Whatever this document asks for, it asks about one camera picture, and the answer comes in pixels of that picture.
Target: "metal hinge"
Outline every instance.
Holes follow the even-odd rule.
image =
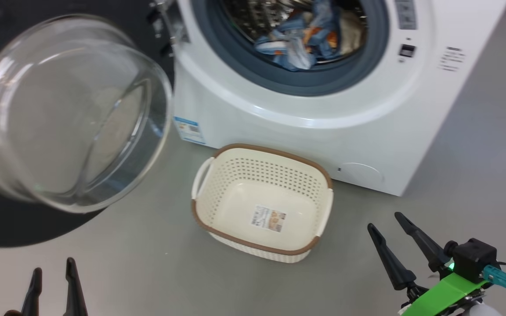
[[[153,21],[150,21],[155,30],[156,38],[161,37],[163,28],[167,26],[171,44],[189,42],[187,28],[177,0],[155,0],[149,6],[154,8],[157,13]]]

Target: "blue and white sticker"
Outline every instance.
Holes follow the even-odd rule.
[[[177,126],[177,130],[179,131],[179,135],[183,140],[188,140],[189,142],[197,144],[206,144],[204,137],[202,136],[202,132],[200,131],[200,126],[197,122],[179,118],[177,116],[174,117],[174,120],[175,126]]]

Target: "brown basket rim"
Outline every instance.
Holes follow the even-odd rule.
[[[315,162],[312,162],[311,160],[307,160],[306,158],[303,158],[301,156],[296,156],[295,154],[290,154],[289,152],[280,151],[280,150],[276,150],[276,149],[272,149],[272,148],[266,148],[266,147],[262,147],[262,146],[250,145],[250,144],[230,144],[228,146],[224,146],[223,148],[220,148],[217,152],[215,152],[215,154],[213,154],[213,157],[217,158],[217,156],[219,156],[221,153],[231,150],[231,149],[236,149],[236,148],[256,150],[256,151],[261,151],[261,152],[267,152],[269,154],[276,154],[277,156],[283,156],[285,158],[297,160],[298,162],[312,166],[312,167],[316,168],[317,170],[319,170],[319,172],[321,172],[323,174],[323,176],[325,177],[325,180],[327,181],[328,188],[330,188],[330,189],[333,188],[333,182],[331,180],[331,177],[329,176],[329,174],[327,173],[327,171],[323,167],[321,167],[319,164],[317,164]],[[275,254],[280,254],[280,255],[296,256],[296,255],[303,254],[304,252],[311,250],[317,244],[317,242],[319,241],[319,238],[320,238],[319,236],[315,236],[309,244],[307,244],[306,246],[304,246],[300,249],[297,249],[297,250],[282,250],[279,248],[271,248],[271,247],[263,246],[261,244],[255,244],[253,242],[249,242],[249,241],[246,241],[246,240],[243,240],[240,238],[236,238],[232,235],[220,232],[219,230],[213,228],[212,226],[206,225],[199,218],[198,212],[196,210],[196,200],[192,200],[192,214],[193,214],[196,222],[199,224],[199,226],[201,226],[204,230],[207,230],[208,232],[211,232],[213,234],[216,234],[222,238],[226,238],[226,239],[231,240],[233,242],[237,242],[238,244],[242,244],[244,246],[248,246],[248,247],[263,250],[263,251],[273,252]]]

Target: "label inside basket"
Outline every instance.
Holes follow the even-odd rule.
[[[253,218],[251,219],[251,225],[274,232],[281,232],[285,219],[286,214],[283,212],[272,210],[262,205],[256,205]]]

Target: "laundry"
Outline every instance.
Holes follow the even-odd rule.
[[[308,70],[318,61],[333,60],[356,51],[364,26],[353,12],[333,0],[314,0],[312,12],[294,10],[290,17],[255,41],[255,50],[292,72]]]

